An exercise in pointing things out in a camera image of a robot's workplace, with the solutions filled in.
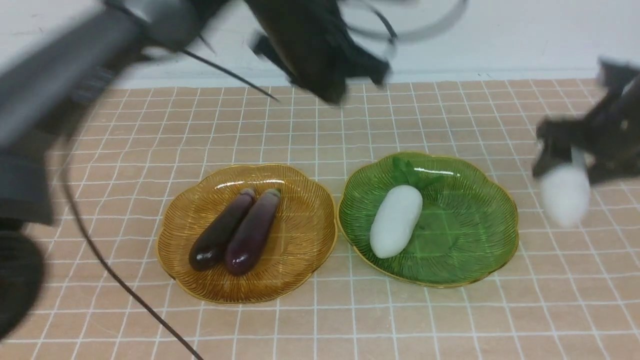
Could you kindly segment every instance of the wire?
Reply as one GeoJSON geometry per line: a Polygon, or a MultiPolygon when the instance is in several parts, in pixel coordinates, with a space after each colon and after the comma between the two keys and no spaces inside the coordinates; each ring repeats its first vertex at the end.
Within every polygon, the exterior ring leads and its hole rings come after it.
{"type": "Polygon", "coordinates": [[[89,245],[89,248],[91,248],[91,252],[98,259],[98,261],[100,262],[102,267],[104,267],[106,272],[113,278],[113,280],[115,280],[118,283],[118,285],[120,285],[127,293],[129,293],[129,295],[131,295],[131,297],[135,299],[135,301],[137,301],[142,307],[144,307],[145,310],[147,310],[151,314],[151,316],[153,316],[160,323],[160,325],[162,325],[182,345],[184,345],[184,347],[187,348],[189,352],[191,352],[191,354],[196,358],[196,360],[204,360],[204,358],[191,346],[191,344],[189,344],[176,330],[174,330],[173,327],[171,327],[171,325],[169,325],[164,319],[162,319],[162,317],[158,315],[156,311],[154,311],[135,291],[133,291],[133,289],[131,289],[129,285],[127,285],[120,278],[120,276],[116,274],[115,271],[113,271],[113,269],[109,266],[107,261],[104,259],[104,257],[100,253],[100,250],[98,249],[98,247],[93,242],[91,235],[89,235],[89,230],[87,230],[86,226],[84,225],[84,222],[82,221],[82,216],[80,215],[80,211],[78,210],[76,200],[71,191],[71,186],[69,185],[68,161],[66,161],[66,159],[71,157],[71,148],[72,148],[71,141],[65,140],[65,156],[63,157],[63,164],[62,164],[62,171],[61,171],[62,187],[65,193],[65,196],[67,198],[67,201],[69,203],[69,206],[71,207],[71,212],[73,213],[73,216],[76,220],[78,229],[80,230],[80,233],[83,235],[84,239],[86,240],[87,245],[89,245]]]}
{"type": "MultiPolygon", "coordinates": [[[[388,23],[386,18],[384,18],[384,16],[380,13],[380,11],[375,9],[373,5],[367,3],[365,0],[358,0],[358,2],[364,4],[368,9],[372,10],[376,14],[376,16],[378,16],[383,22],[386,21],[386,23],[388,23]]],[[[413,41],[414,42],[414,41],[420,41],[420,40],[427,40],[429,38],[433,38],[437,35],[440,35],[448,31],[449,29],[451,29],[455,24],[457,24],[460,21],[460,19],[462,18],[462,15],[464,15],[468,6],[469,6],[469,0],[458,0],[458,3],[456,4],[456,6],[454,6],[453,9],[449,10],[449,12],[446,13],[442,18],[440,18],[440,20],[436,21],[435,23],[423,26],[421,28],[407,31],[406,33],[396,34],[396,39],[394,41],[398,41],[398,42],[413,41]]],[[[389,34],[379,33],[377,31],[373,31],[369,29],[356,28],[349,24],[347,24],[347,28],[355,34],[358,34],[360,36],[370,38],[373,40],[388,40],[388,37],[389,37],[389,34]]]]}
{"type": "Polygon", "coordinates": [[[225,74],[231,76],[232,78],[242,81],[243,83],[245,83],[248,86],[252,87],[254,90],[257,90],[260,93],[268,96],[269,98],[271,98],[271,99],[273,99],[273,100],[275,100],[277,102],[280,102],[280,100],[278,100],[278,98],[276,98],[275,96],[269,94],[267,91],[261,89],[258,85],[252,83],[251,81],[248,81],[247,79],[241,77],[240,75],[236,74],[235,72],[232,72],[231,70],[227,70],[227,69],[223,68],[222,66],[220,66],[220,65],[218,65],[218,64],[216,64],[216,63],[214,63],[212,61],[209,61],[209,60],[207,60],[207,59],[205,59],[203,57],[201,57],[200,55],[192,53],[189,50],[186,50],[186,49],[182,50],[182,53],[187,55],[187,56],[189,56],[189,57],[191,57],[191,58],[193,58],[193,59],[196,59],[199,62],[201,62],[203,64],[206,64],[206,65],[208,65],[208,66],[210,66],[210,67],[212,67],[212,68],[214,68],[216,70],[222,71],[225,74]]]}

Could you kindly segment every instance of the white wall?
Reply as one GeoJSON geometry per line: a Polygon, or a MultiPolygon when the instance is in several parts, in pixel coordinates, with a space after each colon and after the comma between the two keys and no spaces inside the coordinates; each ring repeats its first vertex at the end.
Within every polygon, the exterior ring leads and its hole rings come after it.
{"type": "MultiPolygon", "coordinates": [[[[454,1],[414,0],[402,6],[378,1],[375,5],[402,32],[435,21],[454,1]]],[[[0,63],[53,36],[94,9],[96,2],[3,0],[0,63]]],[[[280,71],[256,58],[245,43],[258,29],[246,6],[238,3],[229,14],[205,32],[217,55],[202,46],[196,51],[260,85],[285,83],[280,71]]],[[[463,20],[450,32],[400,46],[392,63],[393,80],[592,76],[600,55],[640,60],[639,15],[638,0],[471,0],[463,20]]],[[[345,10],[345,17],[353,24],[384,30],[375,17],[358,8],[345,10]]],[[[376,52],[384,49],[384,44],[362,43],[376,52]]],[[[185,57],[132,70],[125,79],[122,86],[237,84],[185,57]]]]}

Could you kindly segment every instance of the tile floor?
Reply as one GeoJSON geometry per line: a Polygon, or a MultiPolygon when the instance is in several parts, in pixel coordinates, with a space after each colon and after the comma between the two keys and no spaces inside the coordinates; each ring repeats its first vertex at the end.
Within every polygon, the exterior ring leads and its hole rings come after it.
{"type": "MultiPolygon", "coordinates": [[[[640,183],[595,190],[582,226],[560,230],[543,217],[529,176],[537,121],[588,109],[601,96],[593,81],[355,86],[341,111],[291,88],[271,91],[280,104],[245,88],[112,91],[72,161],[103,253],[206,359],[640,359],[640,183]],[[163,209],[218,168],[288,162],[338,199],[352,171],[398,150],[459,156],[511,191],[522,243],[505,268],[462,289],[425,290],[367,267],[341,238],[290,295],[212,306],[187,296],[156,261],[163,209]]],[[[1,359],[189,359],[106,276],[68,211],[59,227],[33,231],[51,272],[31,318],[0,345],[1,359]]]]}

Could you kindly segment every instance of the yellow plate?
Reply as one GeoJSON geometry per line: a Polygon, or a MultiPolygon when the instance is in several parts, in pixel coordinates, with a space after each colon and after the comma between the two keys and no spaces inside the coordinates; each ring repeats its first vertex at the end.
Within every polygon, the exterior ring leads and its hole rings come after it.
{"type": "Polygon", "coordinates": [[[254,304],[282,297],[302,285],[329,257],[338,227],[331,193],[299,170],[278,164],[231,166],[176,196],[164,214],[156,244],[164,270],[190,295],[217,304],[254,304]],[[230,275],[223,263],[206,272],[189,265],[194,241],[240,190],[270,188],[282,200],[267,246],[247,275],[230,275]]]}

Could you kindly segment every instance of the eggplant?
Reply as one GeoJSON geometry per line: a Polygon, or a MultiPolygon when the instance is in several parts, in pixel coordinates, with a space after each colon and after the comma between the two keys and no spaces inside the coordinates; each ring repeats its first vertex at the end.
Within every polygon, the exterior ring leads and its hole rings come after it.
{"type": "Polygon", "coordinates": [[[238,227],[225,253],[225,266],[232,275],[245,275],[260,261],[281,197],[280,189],[265,191],[238,227]]]}
{"type": "Polygon", "coordinates": [[[189,264],[193,270],[206,271],[225,258],[227,245],[254,203],[255,189],[242,189],[207,226],[189,252],[189,264]]]}

